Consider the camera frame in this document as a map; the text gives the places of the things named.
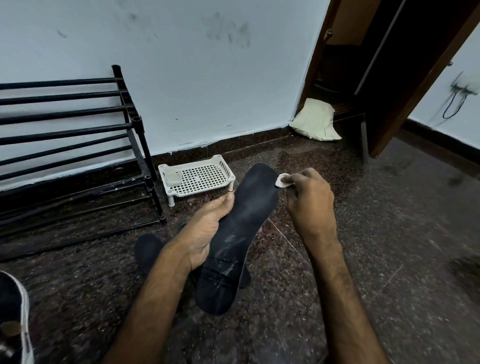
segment black shoe rack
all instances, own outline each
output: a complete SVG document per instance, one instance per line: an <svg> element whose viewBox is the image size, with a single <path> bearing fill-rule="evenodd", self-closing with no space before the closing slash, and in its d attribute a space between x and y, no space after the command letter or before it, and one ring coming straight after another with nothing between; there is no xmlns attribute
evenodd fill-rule
<svg viewBox="0 0 480 364"><path fill-rule="evenodd" d="M73 85L94 85L94 84L107 84L115 83L117 85L116 91L103 91L103 92L85 92L85 93L75 93L75 94L65 94L65 95L46 95L46 96L34 96L34 97L15 97L15 98L0 98L0 106L3 105L18 105L18 104L30 104L30 103L40 103L40 102L51 102L51 101L65 101L65 100L79 100L86 98L98 98L98 97L119 97L121 100L120 106L104 107L104 108L95 108L95 109L83 109L83 110L72 110L72 111L61 111L61 112L49 112L49 113L40 113L40 114L28 114L21 116L11 116L6 118L0 118L0 125L8 124L18 124L23 122L33 122L33 121L44 121L44 120L55 120L55 119L64 119L64 118L73 118L79 116L88 116L88 115L98 115L114 112L123 112L125 118L125 123L109 126L97 126L84 129L74 129L66 130L59 132L50 132L50 133L39 133L39 134L27 134L27 135L18 135L18 136L9 136L9 137L0 137L0 146L12 145L18 143L29 143L36 142L39 140L52 140L59 138L66 138L71 136L78 135L89 135L89 134L100 134L112 131L124 130L125 133L121 133L114 136L99 138L93 141L78 143L69 146L64 146L61 148L55 148L51 150L46 150L38 153L28 154L20 157L15 157L11 159L0 160L0 181L7 180L14 177L24 176L30 173L48 170L51 168L64 166L100 156L105 156L109 154L118 153L121 151L131 149L135 158L138 162L141 174L117 181L114 183L109 183L99 187L90 188L87 190L75 192L73 194L56 197L48 201L43 201L40 204L34 204L30 206L24 206L17 209L9 209L8 206L4 211L0 213L0 239L6 238L11 235L15 235L20 232L25 231L34 231L39 227L43 227L52 223L55 223L60 220L65 220L68 218L73 218L79 215L85 215L88 213L97 212L102 209L112 208L116 206L123 206L127 204L133 204L143 199L150 199L153 203L155 209L157 220L138 224L134 226L129 226L126 228L117 229L114 231L107 231L101 234L88 236L80 239L69 239L64 240L55 244L54 246L43 247L36 250L26 250L14 254L3 254L1 243L0 243L0 263L9 262L16 259L26 258L28 256L38 255L41 253L63 249L68 246L78 245L85 242L106 238L115 234L119 234L126 231L131 231L145 226L150 226L153 224L161 223L166 224L165 215L163 213L160 196L163 196L163 187L160 187L158 181L158 175L156 173L150 151L148 149L147 141L145 138L145 130L142 122L142 118L138 114L135 105L133 104L132 98L128 92L125 81L123 80L123 75L121 73L121 68L118 65L113 65L113 77L110 78L91 78L91 79L80 79L80 80L59 80L59 81L42 81L42 82L22 82L22 83L10 83L10 84L0 84L0 90L12 90L12 89L25 89L25 88L38 88L38 87L57 87L57 86L73 86ZM135 138L137 134L138 139L140 140L140 146L137 143ZM65 159L57 161L54 163L44 164L32 168L27 168L24 170L19 170L10 173L1 173L1 167L22 162L29 159L44 157L56 153L62 153L73 149L84 148L87 146L92 146L100 143L110 142L112 140L118 140L127 138L130 142L127 146L122 146L118 148L108 149L101 152L96 152L92 154L87 154L80 157ZM133 188L135 186L143 185L148 193L148 196L128 200L113 205L96 207L89 210L79 211L68 215L60 215L55 218L44 218L36 221L33 224L24 224L18 228L11 229L11 224L18 226L18 223L21 223L22 220L29 218L35 215L41 215L46 211L56 209L67 204L71 204L75 201L91 198L92 196L102 196L105 194L112 194L119 191L124 191L126 189ZM27 188L35 188L35 185L29 185Z"/></svg>

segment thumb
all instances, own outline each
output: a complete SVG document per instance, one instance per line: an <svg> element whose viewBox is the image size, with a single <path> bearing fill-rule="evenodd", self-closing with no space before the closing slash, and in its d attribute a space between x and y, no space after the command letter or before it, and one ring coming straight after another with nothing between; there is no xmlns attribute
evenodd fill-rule
<svg viewBox="0 0 480 364"><path fill-rule="evenodd" d="M235 201L234 193L228 192L225 198L223 199L222 203L212 210L211 213L215 216L217 221L220 220L225 215L227 215L232 210L234 201Z"/></svg>

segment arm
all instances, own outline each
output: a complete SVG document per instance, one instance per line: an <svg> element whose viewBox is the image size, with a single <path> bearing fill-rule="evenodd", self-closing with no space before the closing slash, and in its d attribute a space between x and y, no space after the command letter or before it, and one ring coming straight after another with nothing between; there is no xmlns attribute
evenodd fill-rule
<svg viewBox="0 0 480 364"><path fill-rule="evenodd" d="M234 194L205 204L160 252L103 364L158 363L188 274L208 256Z"/></svg>
<svg viewBox="0 0 480 364"><path fill-rule="evenodd" d="M312 168L286 177L287 210L312 262L333 363L387 364L345 263L336 236L334 196Z"/></svg>

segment forearm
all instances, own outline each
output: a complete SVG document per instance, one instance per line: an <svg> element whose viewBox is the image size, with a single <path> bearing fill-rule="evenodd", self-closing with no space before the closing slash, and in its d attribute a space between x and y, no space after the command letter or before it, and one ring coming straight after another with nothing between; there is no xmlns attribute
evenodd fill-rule
<svg viewBox="0 0 480 364"><path fill-rule="evenodd" d="M332 238L315 245L327 248L310 256L332 362L387 363L387 356L348 271L340 243Z"/></svg>
<svg viewBox="0 0 480 364"><path fill-rule="evenodd" d="M191 265L172 240L161 251L104 364L158 363Z"/></svg>

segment electrical wire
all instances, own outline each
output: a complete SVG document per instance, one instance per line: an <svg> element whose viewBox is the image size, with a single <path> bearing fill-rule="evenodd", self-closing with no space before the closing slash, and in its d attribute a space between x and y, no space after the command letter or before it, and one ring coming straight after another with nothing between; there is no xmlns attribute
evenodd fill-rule
<svg viewBox="0 0 480 364"><path fill-rule="evenodd" d="M445 116L445 114L447 113L448 109L450 108L450 106L452 106L453 104L453 101L455 100L455 97L457 96L457 94L459 93L460 91L456 91L454 94L453 94L453 97L452 99L450 100L450 103L448 104L448 106L446 107L444 113L442 114L442 118L444 118L445 120L448 120L449 118L455 116L458 114L458 112L460 111L460 109L462 108L463 104L465 103L465 100L467 99L467 96L468 94L464 94L462 99L460 100L460 103L458 104L458 106L456 107L456 110L455 112L450 115L450 116Z"/></svg>

